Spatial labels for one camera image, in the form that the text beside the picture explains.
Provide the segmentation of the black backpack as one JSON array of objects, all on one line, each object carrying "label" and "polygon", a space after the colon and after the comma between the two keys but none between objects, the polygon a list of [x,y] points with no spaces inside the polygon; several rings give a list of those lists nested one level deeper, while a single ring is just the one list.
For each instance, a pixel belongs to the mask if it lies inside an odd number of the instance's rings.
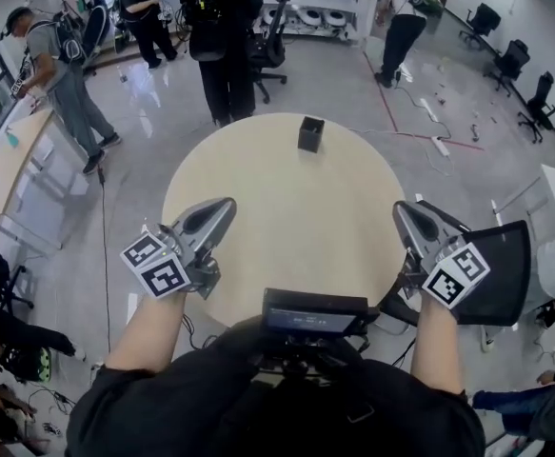
[{"label": "black backpack", "polygon": [[55,13],[51,23],[54,27],[58,47],[58,59],[66,64],[82,65],[85,54],[81,42],[76,38],[68,17],[62,12]]},{"label": "black backpack", "polygon": [[183,3],[183,14],[190,26],[216,24],[225,12],[225,0],[184,0]]}]

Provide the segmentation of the person's black shirt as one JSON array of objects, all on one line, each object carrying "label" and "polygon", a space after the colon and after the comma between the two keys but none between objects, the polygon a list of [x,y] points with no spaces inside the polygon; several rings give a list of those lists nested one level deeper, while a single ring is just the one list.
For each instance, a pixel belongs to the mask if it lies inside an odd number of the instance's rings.
[{"label": "person's black shirt", "polygon": [[70,415],[66,457],[484,457],[464,397],[344,342],[328,385],[270,385],[258,344],[251,321],[158,373],[102,368]]}]

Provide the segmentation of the black high-back office chair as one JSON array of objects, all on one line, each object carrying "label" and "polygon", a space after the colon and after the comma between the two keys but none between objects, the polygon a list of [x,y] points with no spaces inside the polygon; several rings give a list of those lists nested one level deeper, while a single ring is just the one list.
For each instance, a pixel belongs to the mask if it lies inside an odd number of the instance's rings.
[{"label": "black high-back office chair", "polygon": [[286,4],[289,0],[275,0],[277,8],[268,26],[268,34],[252,33],[248,40],[248,61],[252,72],[252,81],[262,93],[265,104],[270,103],[270,95],[264,85],[265,80],[278,80],[282,85],[287,83],[287,76],[278,73],[264,72],[264,69],[275,70],[285,60],[283,32],[285,22],[281,22]]}]

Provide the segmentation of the person's left forearm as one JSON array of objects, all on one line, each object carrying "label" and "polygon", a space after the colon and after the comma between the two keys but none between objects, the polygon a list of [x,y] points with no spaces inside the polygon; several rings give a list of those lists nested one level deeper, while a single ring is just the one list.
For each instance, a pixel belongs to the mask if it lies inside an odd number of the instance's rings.
[{"label": "person's left forearm", "polygon": [[187,295],[146,296],[104,363],[115,370],[157,373],[170,364],[182,326]]}]

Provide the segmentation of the black square cup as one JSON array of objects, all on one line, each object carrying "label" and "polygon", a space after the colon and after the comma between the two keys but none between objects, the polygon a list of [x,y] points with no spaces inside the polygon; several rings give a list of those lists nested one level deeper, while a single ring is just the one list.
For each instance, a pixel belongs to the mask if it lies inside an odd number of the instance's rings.
[{"label": "black square cup", "polygon": [[298,149],[317,153],[322,142],[324,126],[324,120],[305,116],[299,128]]}]

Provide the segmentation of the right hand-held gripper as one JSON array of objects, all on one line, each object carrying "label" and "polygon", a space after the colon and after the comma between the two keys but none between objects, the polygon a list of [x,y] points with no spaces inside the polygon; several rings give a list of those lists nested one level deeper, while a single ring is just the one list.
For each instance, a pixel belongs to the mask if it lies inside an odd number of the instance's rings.
[{"label": "right hand-held gripper", "polygon": [[403,245],[421,257],[417,268],[404,274],[408,287],[456,308],[490,273],[477,247],[456,236],[458,222],[428,201],[398,201],[392,217]]}]

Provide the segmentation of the black screen device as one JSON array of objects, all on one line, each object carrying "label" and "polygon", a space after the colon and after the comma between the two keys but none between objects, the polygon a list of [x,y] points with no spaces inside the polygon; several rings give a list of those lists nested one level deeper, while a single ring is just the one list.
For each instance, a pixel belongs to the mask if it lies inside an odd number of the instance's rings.
[{"label": "black screen device", "polygon": [[267,288],[262,325],[273,333],[310,340],[367,335],[380,314],[365,297],[327,295]]}]

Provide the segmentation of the person's right forearm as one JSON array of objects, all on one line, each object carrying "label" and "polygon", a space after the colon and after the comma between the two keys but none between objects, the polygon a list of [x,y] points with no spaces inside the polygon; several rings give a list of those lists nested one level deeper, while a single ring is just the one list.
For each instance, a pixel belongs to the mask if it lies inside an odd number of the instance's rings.
[{"label": "person's right forearm", "polygon": [[464,392],[457,321],[428,294],[422,295],[410,373],[428,387]]}]

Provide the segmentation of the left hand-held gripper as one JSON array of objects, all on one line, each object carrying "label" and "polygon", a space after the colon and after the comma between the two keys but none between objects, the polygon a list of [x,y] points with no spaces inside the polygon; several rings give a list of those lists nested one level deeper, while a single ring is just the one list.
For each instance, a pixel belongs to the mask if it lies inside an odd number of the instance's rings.
[{"label": "left hand-held gripper", "polygon": [[231,197],[197,203],[185,209],[172,227],[145,226],[120,258],[146,294],[156,299],[176,292],[195,292],[207,299],[220,280],[212,251],[235,215],[236,201]]}]

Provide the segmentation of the black mesh office chair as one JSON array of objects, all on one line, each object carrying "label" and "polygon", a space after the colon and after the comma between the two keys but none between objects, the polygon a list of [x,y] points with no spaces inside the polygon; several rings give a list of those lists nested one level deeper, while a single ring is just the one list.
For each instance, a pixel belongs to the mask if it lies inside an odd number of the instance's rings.
[{"label": "black mesh office chair", "polygon": [[[522,314],[530,278],[531,247],[526,222],[472,230],[454,218],[455,221],[458,222],[456,236],[463,236],[477,247],[490,273],[456,308],[448,310],[462,326],[514,325]],[[423,293],[408,287],[404,274],[417,268],[421,257],[405,249],[403,268],[378,309],[382,314],[416,326]]]}]

